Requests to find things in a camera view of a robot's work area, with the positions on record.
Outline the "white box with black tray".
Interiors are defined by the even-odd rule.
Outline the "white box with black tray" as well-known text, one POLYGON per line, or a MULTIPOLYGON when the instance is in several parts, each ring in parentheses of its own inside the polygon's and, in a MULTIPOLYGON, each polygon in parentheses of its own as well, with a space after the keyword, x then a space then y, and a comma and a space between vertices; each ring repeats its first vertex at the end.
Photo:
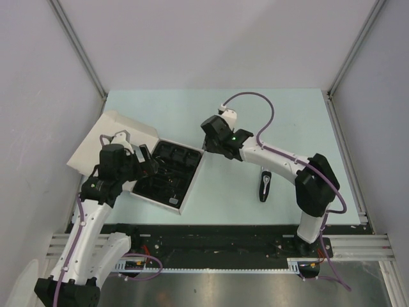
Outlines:
POLYGON ((204 151, 160 138, 157 130, 117 111, 106 111, 68 160, 67 165, 90 176, 104 145, 119 143, 133 153, 140 167, 157 172, 127 182, 123 190, 157 207, 181 214, 202 165, 204 151))

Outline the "silver black hair clipper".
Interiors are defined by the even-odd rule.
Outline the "silver black hair clipper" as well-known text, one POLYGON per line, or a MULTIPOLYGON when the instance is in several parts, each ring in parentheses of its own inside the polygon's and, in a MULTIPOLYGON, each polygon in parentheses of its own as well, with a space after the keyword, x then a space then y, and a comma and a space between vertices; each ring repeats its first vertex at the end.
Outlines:
POLYGON ((259 193, 258 193, 259 200, 262 203, 267 201, 267 198, 270 192, 271 179, 272 179, 272 172, 269 169, 262 167, 260 181, 259 181, 259 193))

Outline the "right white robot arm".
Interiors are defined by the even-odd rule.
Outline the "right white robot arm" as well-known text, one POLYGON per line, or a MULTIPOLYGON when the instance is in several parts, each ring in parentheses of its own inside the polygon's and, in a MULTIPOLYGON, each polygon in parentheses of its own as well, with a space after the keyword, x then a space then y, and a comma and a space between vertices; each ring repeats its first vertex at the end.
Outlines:
POLYGON ((264 145, 249 131, 234 131, 220 115, 205 120, 201 128, 207 152, 264 167, 295 186, 302 214, 293 242, 299 255, 311 256, 318 248, 325 214, 340 188, 327 158, 318 153, 300 157, 264 145))

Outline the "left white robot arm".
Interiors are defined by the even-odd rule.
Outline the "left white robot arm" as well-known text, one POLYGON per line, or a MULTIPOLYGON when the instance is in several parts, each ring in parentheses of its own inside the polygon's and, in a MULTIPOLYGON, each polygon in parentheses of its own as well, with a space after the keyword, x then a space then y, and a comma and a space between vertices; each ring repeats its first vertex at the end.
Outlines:
POLYGON ((157 173, 158 163, 146 145, 126 141, 102 146, 99 162, 76 196, 79 214, 65 248, 48 278, 38 278, 35 294, 44 306, 97 306, 102 286, 118 260, 140 251, 141 240, 131 233, 114 232, 99 252, 95 246, 117 197, 127 182, 157 173))

